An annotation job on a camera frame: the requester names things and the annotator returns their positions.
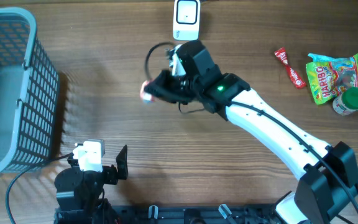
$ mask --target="basket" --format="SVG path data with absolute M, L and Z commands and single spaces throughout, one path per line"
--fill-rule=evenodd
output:
M 50 158 L 58 90 L 58 73 L 37 38 L 34 16 L 0 8 L 0 172 Z

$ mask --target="candy bag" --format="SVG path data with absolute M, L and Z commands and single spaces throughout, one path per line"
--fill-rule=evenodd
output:
M 311 94 L 317 105 L 358 87 L 358 54 L 350 58 L 331 58 L 309 54 L 313 62 L 306 64 Z

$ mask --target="green cap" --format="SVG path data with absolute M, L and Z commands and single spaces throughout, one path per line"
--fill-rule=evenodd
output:
M 342 95 L 342 102 L 352 110 L 358 110 L 358 88 L 352 87 L 346 90 Z

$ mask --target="wooden surface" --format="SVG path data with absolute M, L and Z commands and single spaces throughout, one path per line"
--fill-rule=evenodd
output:
M 108 165 L 128 145 L 129 179 L 104 186 L 113 205 L 272 203 L 296 189 L 297 181 L 275 155 L 218 115 L 184 116 L 176 105 L 141 102 L 144 57 L 154 44 L 172 40 L 171 2 L 21 7 L 36 16 L 38 37 L 61 71 L 61 96 L 67 97 L 58 112 L 62 154 L 75 142 L 104 139 L 103 164 Z M 308 53 L 358 53 L 358 3 L 214 1 L 201 11 L 200 39 L 223 72 L 242 77 L 317 138 L 345 141 L 358 161 L 358 112 L 342 117 L 329 103 L 316 106 L 310 89 L 295 89 L 273 55 L 285 47 L 290 64 L 307 80 Z M 154 75 L 167 65 L 163 50 L 150 62 Z M 195 103 L 189 109 L 199 107 Z M 61 161 L 18 180 L 11 192 L 17 223 L 52 222 L 58 207 L 53 180 L 67 167 Z M 4 195 L 12 177 L 0 175 L 0 223 L 9 221 Z M 341 214 L 358 223 L 350 205 Z

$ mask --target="red packet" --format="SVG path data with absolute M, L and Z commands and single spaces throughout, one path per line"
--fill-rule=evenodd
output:
M 298 89 L 305 87 L 306 86 L 305 81 L 303 81 L 302 78 L 299 76 L 298 72 L 292 69 L 288 64 L 288 57 L 287 57 L 287 53 L 285 52 L 285 49 L 282 47 L 278 49 L 276 52 L 274 52 L 274 54 L 278 59 L 280 59 L 281 63 L 284 65 L 285 69 L 288 72 L 288 76 L 290 77 L 295 87 Z

